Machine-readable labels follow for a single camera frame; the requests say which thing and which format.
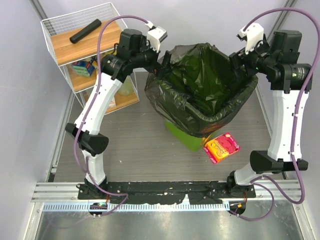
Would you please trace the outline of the green plastic trash bin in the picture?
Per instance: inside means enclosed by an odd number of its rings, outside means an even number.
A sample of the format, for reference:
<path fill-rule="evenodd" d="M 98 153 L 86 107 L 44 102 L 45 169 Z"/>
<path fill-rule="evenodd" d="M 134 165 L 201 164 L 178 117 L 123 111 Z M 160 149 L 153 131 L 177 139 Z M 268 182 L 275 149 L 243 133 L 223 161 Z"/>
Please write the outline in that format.
<path fill-rule="evenodd" d="M 175 127 L 169 121 L 165 121 L 165 126 L 183 145 L 185 145 L 191 151 L 196 152 L 203 148 L 205 142 L 207 141 L 206 137 L 195 137 L 185 133 L 184 131 Z"/>

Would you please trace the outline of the black trash bag roll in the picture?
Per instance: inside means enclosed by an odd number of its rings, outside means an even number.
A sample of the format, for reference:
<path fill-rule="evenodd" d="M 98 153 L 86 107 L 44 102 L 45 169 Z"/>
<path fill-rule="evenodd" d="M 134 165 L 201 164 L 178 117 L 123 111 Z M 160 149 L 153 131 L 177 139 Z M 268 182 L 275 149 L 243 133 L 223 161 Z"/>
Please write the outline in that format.
<path fill-rule="evenodd" d="M 98 27 L 102 25 L 102 22 L 99 19 L 95 19 L 93 22 L 82 28 L 80 31 L 72 35 L 69 40 L 72 44 L 78 43 L 80 40 L 82 40 L 84 37 L 92 33 L 94 30 L 96 30 Z"/>

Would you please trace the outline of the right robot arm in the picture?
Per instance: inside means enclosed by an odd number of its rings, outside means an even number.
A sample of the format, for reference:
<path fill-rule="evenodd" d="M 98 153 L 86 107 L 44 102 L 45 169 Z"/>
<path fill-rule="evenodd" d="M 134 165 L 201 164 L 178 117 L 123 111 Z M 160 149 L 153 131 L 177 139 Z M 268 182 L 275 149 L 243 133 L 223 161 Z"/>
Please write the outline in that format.
<path fill-rule="evenodd" d="M 243 193 L 244 186 L 260 178 L 285 172 L 300 174 L 308 169 L 300 139 L 304 107 L 311 90 L 311 84 L 302 89 L 311 65 L 298 63 L 302 39 L 299 31 L 275 31 L 270 43 L 263 30 L 240 30 L 237 36 L 246 41 L 246 46 L 229 56 L 231 67 L 237 78 L 241 77 L 241 67 L 247 76 L 266 75 L 274 102 L 274 127 L 268 150 L 252 151 L 249 163 L 227 177 L 225 190 L 233 198 Z"/>

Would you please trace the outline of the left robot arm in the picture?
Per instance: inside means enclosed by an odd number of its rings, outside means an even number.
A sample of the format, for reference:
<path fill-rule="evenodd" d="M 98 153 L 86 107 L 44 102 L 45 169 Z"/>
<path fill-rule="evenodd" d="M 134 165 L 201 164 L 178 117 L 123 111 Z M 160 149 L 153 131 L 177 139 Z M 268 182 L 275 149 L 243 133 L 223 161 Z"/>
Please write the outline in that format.
<path fill-rule="evenodd" d="M 88 101 L 74 123 L 65 127 L 74 137 L 74 150 L 81 150 L 85 159 L 83 184 L 77 186 L 78 198 L 102 199 L 107 194 L 108 181 L 103 167 L 103 153 L 109 139 L 100 133 L 107 108 L 120 87 L 134 69 L 144 68 L 163 77 L 171 71 L 171 53 L 158 62 L 161 42 L 168 36 L 162 27 L 150 29 L 146 35 L 135 29 L 121 32 L 116 50 L 100 61 L 96 82 Z"/>

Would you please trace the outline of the translucent green bottle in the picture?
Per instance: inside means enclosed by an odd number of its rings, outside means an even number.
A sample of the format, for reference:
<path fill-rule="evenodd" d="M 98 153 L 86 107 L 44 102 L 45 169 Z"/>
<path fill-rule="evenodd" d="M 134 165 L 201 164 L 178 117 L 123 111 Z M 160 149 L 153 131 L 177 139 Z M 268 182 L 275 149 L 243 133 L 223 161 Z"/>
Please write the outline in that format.
<path fill-rule="evenodd" d="M 127 76 L 124 83 L 121 85 L 119 90 L 117 91 L 121 96 L 129 96 L 133 93 L 133 85 L 130 76 Z"/>

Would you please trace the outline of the white red small box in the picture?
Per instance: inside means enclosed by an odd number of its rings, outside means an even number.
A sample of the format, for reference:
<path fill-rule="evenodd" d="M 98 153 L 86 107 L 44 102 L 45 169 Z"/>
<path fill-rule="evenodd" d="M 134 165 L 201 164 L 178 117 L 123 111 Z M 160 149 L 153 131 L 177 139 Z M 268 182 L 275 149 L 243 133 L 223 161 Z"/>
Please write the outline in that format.
<path fill-rule="evenodd" d="M 111 99 L 111 101 L 109 102 L 108 109 L 113 109 L 113 108 L 115 108 L 116 106 L 117 106 L 116 100 L 115 100 L 115 97 L 113 97 L 113 98 Z"/>

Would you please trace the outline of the blue green sponge pack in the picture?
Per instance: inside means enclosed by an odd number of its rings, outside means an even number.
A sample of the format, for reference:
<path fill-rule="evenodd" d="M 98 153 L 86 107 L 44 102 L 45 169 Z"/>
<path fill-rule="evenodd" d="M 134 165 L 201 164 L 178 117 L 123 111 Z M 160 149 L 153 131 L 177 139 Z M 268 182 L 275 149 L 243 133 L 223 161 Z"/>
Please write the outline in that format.
<path fill-rule="evenodd" d="M 71 64 L 71 69 L 80 76 L 90 77 L 96 70 L 97 61 L 91 58 L 90 61 L 79 60 Z"/>

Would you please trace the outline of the pink orange sponge package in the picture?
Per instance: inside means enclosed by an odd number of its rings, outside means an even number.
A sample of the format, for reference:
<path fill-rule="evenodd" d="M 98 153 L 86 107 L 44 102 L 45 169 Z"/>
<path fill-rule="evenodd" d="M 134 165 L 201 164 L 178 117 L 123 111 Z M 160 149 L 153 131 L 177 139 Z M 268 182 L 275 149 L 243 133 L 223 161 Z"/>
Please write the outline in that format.
<path fill-rule="evenodd" d="M 213 164 L 237 153 L 241 147 L 230 132 L 223 133 L 204 144 L 204 152 Z"/>

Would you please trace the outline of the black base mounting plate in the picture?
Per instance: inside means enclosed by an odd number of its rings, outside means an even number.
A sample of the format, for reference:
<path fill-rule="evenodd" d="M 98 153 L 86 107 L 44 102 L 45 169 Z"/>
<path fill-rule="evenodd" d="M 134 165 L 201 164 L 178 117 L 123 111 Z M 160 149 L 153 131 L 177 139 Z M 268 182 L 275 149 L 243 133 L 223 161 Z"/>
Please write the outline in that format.
<path fill-rule="evenodd" d="M 107 195 L 97 189 L 92 183 L 78 183 L 79 200 L 110 200 L 119 204 L 128 194 L 126 204 L 181 204 L 188 197 L 190 204 L 217 204 L 221 199 L 255 198 L 253 185 L 230 187 L 226 182 L 219 181 L 134 181 L 108 182 L 100 187 L 116 196 Z"/>

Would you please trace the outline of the aluminium frame rail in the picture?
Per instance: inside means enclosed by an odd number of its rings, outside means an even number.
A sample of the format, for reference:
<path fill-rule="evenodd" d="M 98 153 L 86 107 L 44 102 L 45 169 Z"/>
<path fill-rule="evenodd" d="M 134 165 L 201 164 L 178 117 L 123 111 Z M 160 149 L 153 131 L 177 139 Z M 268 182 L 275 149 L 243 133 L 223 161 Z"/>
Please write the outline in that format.
<path fill-rule="evenodd" d="M 79 189 L 74 182 L 38 182 L 32 202 L 69 202 L 78 199 Z"/>

